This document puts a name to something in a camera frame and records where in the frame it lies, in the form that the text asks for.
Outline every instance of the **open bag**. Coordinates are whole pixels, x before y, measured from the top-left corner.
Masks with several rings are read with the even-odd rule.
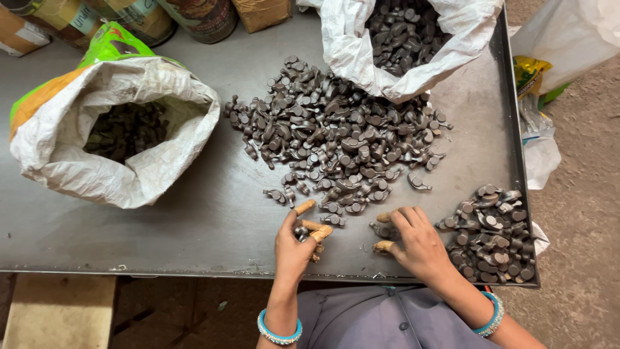
[[[510,48],[514,56],[553,65],[539,94],[552,92],[620,53],[620,1],[548,0],[513,35]]]
[[[125,165],[83,147],[95,121],[114,105],[157,101],[165,140]],[[101,27],[78,69],[52,79],[11,110],[11,153],[22,175],[99,204],[154,204],[185,171],[218,119],[218,94],[180,63],[155,56],[115,22]]]
[[[408,101],[449,77],[480,56],[495,29],[502,0],[428,0],[439,13],[444,33],[453,35],[426,65],[398,78],[373,64],[370,33],[364,28],[373,13],[374,0],[297,0],[300,7],[315,7],[321,16],[323,59],[340,77],[377,97]]]

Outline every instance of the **metal table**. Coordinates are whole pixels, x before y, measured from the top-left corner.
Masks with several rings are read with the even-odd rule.
[[[267,95],[265,82],[297,55],[324,70],[321,22],[313,11],[283,24],[247,34],[241,25],[226,40],[205,45],[183,30],[154,51],[174,58],[214,88],[223,102]],[[432,148],[448,156],[427,173],[414,170],[433,186],[414,191],[407,170],[391,183],[394,192],[360,215],[348,215],[346,229],[324,242],[321,261],[306,279],[411,282],[392,258],[372,254],[378,240],[368,223],[398,206],[422,206],[432,222],[451,215],[457,204],[482,184],[521,189],[526,194],[523,155],[512,86],[505,12],[482,56],[456,71],[432,91],[434,107],[444,110],[452,131]],[[243,151],[241,134],[227,119],[215,128],[202,153],[154,206],[122,210],[56,193],[21,177],[7,139],[11,104],[55,76],[71,71],[81,55],[55,40],[22,58],[0,55],[1,235],[0,270],[130,275],[184,275],[270,278],[273,239],[288,206],[262,194],[279,188],[288,166],[269,170]],[[296,203],[306,198],[297,192]],[[311,193],[320,199],[322,193]],[[319,220],[315,208],[305,219]],[[444,242],[451,239],[443,234]]]

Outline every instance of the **gray uniform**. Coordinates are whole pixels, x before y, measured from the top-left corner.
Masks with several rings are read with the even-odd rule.
[[[433,291],[355,288],[298,295],[299,349],[496,349]]]

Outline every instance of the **hand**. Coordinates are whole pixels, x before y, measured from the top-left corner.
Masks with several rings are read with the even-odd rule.
[[[297,226],[299,226],[297,212],[291,210],[275,237],[275,282],[290,286],[297,285],[301,281],[317,245],[312,236],[303,243],[299,242],[293,235],[293,230]]]
[[[452,266],[439,234],[421,208],[400,207],[392,212],[390,220],[401,233],[405,245],[404,251],[396,244],[390,247],[390,253],[398,263],[429,287],[439,279],[454,274],[456,268]]]

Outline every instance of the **white sack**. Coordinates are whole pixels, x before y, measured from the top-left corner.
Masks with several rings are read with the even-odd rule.
[[[429,0],[444,33],[453,34],[433,60],[403,77],[373,64],[370,33],[364,28],[374,0],[298,0],[299,6],[320,8],[323,59],[332,71],[353,81],[367,93],[400,103],[431,89],[459,67],[480,56],[488,44],[502,0]]]
[[[548,0],[510,39],[513,56],[548,61],[539,92],[620,53],[620,0]]]
[[[528,189],[540,190],[544,188],[549,175],[562,161],[556,141],[553,136],[528,140],[523,146],[523,153],[525,154]]]
[[[99,114],[126,102],[166,106],[166,141],[126,166],[82,147]],[[103,61],[87,69],[17,129],[11,153],[22,175],[47,188],[99,204],[152,205],[185,171],[219,119],[218,94],[161,57]]]
[[[536,224],[536,222],[533,220],[532,220],[531,233],[533,236],[537,238],[536,240],[534,240],[534,251],[536,252],[536,255],[538,256],[544,250],[546,250],[547,247],[549,247],[549,245],[551,245],[551,242],[549,242],[549,238],[547,238],[547,235],[540,228],[540,225]]]

